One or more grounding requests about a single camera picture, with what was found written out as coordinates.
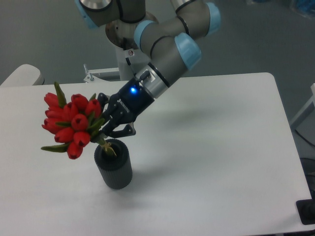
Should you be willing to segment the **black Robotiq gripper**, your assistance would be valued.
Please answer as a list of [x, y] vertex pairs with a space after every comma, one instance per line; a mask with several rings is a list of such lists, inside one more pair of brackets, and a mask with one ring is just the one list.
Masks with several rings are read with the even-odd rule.
[[[99, 93], [97, 100], [104, 112], [104, 127], [99, 131], [100, 138], [121, 138], [136, 134], [134, 121], [154, 99], [145, 91], [135, 78], [127, 82], [112, 96]], [[123, 129], [115, 131], [121, 125]]]

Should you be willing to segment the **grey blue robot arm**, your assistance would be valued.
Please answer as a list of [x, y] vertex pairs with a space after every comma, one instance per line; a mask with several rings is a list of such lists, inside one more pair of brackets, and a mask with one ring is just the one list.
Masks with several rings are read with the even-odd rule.
[[196, 40], [221, 26], [219, 9], [202, 0], [172, 1], [176, 17], [163, 24], [147, 18], [143, 0], [78, 0], [76, 6], [90, 28], [116, 23], [123, 46], [150, 59], [116, 94], [101, 98], [104, 127], [93, 142], [134, 135], [137, 116], [200, 61]]

